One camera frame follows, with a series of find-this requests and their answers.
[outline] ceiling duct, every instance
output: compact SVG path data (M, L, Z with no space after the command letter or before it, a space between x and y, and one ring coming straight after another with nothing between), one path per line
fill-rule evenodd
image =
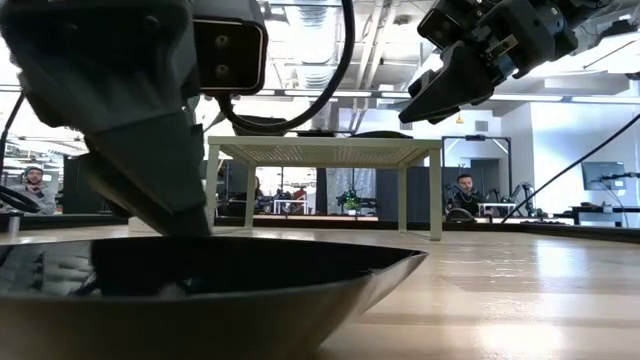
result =
M303 89L323 90L333 76L336 53L336 9L323 6L287 7L295 42L296 72ZM311 119L311 128L329 129L330 103Z

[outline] man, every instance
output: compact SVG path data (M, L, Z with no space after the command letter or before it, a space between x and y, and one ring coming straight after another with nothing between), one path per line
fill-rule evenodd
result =
M476 190L473 189L473 178L469 174L462 174L458 176L458 192L453 198L453 207L467 210L471 215L478 216L480 214L480 206L478 204L483 202L483 197ZM490 209L486 209L486 214L491 214Z
M42 181L44 171L36 166L29 166L22 174L22 184L9 188L33 200L40 207L40 214L53 215L56 212L56 194L47 188Z

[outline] black bowl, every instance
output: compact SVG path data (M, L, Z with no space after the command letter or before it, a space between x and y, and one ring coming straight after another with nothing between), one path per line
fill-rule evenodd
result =
M0 359L303 359L426 256L236 237L3 246Z

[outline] computer monitor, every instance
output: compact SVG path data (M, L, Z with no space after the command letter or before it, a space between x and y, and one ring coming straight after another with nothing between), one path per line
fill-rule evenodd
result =
M624 163L621 161L582 163L582 182L585 190L626 190L627 183L625 179L600 180L603 176L624 173Z

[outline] wooden table surface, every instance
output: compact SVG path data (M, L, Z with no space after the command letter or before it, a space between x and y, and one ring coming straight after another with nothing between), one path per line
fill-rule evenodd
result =
M138 236L126 227L25 231L0 242ZM640 246L529 234L239 231L398 246L429 258L307 360L640 359Z

